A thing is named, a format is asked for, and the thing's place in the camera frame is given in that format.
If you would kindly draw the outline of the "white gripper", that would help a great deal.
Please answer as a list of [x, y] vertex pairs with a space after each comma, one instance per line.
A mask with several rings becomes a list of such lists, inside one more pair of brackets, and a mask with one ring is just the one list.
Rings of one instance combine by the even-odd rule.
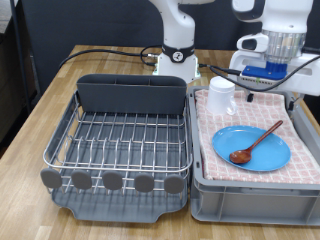
[[[231, 76], [238, 84], [251, 91], [290, 91], [313, 96], [320, 95], [320, 59], [318, 55], [303, 53], [288, 63], [267, 61], [263, 53], [236, 51], [229, 67], [240, 72]], [[246, 97], [252, 102], [254, 94]], [[295, 101], [289, 102], [289, 111], [293, 111]]]

